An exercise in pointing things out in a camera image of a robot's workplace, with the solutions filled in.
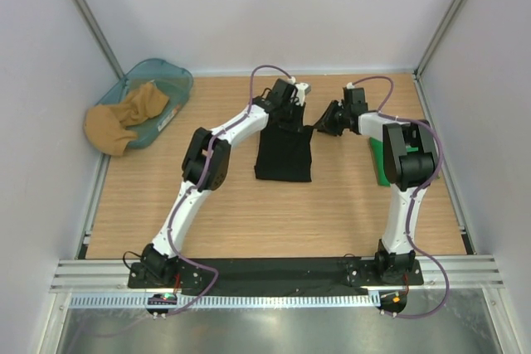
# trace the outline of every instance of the white wall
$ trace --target white wall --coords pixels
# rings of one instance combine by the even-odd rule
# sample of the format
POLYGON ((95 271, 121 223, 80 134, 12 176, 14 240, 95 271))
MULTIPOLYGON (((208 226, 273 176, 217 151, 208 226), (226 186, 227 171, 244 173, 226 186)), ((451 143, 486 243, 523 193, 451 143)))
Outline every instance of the white wall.
POLYGON ((531 326, 531 2, 468 0, 424 74, 472 238, 531 326))
POLYGON ((98 154, 87 107, 115 77, 71 0, 0 0, 0 352, 34 352, 98 154))
POLYGON ((120 63, 194 73, 412 69, 450 0, 87 0, 120 63))

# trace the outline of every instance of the shiny floor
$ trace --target shiny floor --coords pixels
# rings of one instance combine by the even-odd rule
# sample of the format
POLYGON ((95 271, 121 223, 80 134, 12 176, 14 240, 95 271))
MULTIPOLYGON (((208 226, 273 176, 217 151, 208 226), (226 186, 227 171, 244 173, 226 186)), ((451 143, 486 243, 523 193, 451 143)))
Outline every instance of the shiny floor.
MULTIPOLYGON (((405 313, 435 307, 442 291, 411 291, 405 313)), ((446 306, 419 320, 381 316, 375 308, 200 310, 168 319, 144 310, 69 310, 61 354, 502 353, 481 290, 452 290, 446 306)))

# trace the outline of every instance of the wood surface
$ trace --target wood surface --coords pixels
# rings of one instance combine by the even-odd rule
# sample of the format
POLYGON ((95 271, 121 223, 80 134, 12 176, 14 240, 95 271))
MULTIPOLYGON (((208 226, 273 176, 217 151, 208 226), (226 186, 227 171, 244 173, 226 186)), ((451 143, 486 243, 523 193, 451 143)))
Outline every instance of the wood surface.
MULTIPOLYGON (((363 75, 298 76, 309 82, 304 122, 313 124, 342 87, 363 75)), ((396 88, 384 109, 423 116, 410 75, 390 75, 396 88)), ((255 95, 274 76, 256 78, 255 95)), ((368 81, 370 109, 388 91, 385 80, 368 81)), ((183 110, 142 150, 110 160, 87 253, 88 259, 118 259, 141 252, 158 233, 178 193, 181 163, 193 132, 223 124, 246 105, 249 78, 198 78, 183 110)), ((291 257, 373 255, 387 224, 390 188, 379 187, 368 138, 314 133, 311 183, 255 179, 259 134, 232 150, 229 173, 199 211, 183 247, 192 257, 291 257)), ((422 203, 416 242, 434 255, 465 249, 444 179, 432 184, 422 203)))

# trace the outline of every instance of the beige fabric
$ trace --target beige fabric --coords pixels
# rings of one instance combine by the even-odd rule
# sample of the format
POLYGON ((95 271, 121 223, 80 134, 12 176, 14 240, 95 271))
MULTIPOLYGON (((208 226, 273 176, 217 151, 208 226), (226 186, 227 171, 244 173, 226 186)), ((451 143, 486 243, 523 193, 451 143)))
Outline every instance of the beige fabric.
POLYGON ((85 116, 85 134, 102 153, 121 156, 129 141, 138 138, 127 126, 141 124, 163 112, 169 97, 152 83, 144 83, 119 104, 99 104, 85 116))

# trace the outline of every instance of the white vent strip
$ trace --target white vent strip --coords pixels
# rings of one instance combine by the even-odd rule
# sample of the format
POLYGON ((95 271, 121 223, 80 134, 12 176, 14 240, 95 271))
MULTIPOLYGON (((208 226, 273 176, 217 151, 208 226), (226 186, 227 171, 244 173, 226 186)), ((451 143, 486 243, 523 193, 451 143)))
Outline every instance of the white vent strip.
MULTIPOLYGON (((177 304, 149 305, 153 293, 75 293, 69 308, 167 308, 182 307, 194 299, 191 296, 177 296, 177 304)), ((374 307, 380 305, 378 292, 360 296, 293 297, 293 298, 242 298, 206 296, 199 299, 192 308, 340 308, 374 307)))

